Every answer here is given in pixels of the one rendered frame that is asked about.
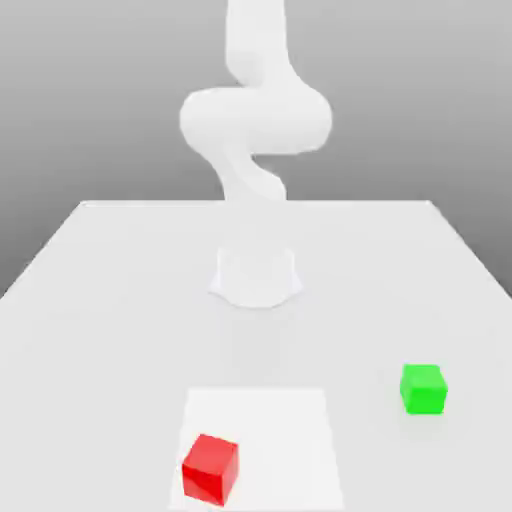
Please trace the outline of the small red cube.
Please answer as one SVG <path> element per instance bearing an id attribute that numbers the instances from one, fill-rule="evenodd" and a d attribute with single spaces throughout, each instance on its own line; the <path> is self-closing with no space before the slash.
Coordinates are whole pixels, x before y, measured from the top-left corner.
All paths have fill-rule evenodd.
<path id="1" fill-rule="evenodd" d="M 239 445 L 200 434 L 181 465 L 183 492 L 216 506 L 225 506 L 239 474 Z"/>

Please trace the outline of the small green cube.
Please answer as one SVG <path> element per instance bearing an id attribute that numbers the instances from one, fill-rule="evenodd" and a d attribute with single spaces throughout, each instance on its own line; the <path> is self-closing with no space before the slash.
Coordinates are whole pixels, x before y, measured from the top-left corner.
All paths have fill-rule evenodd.
<path id="1" fill-rule="evenodd" d="M 404 364 L 400 395 L 411 415 L 440 415 L 444 411 L 448 385 L 439 365 Z"/>

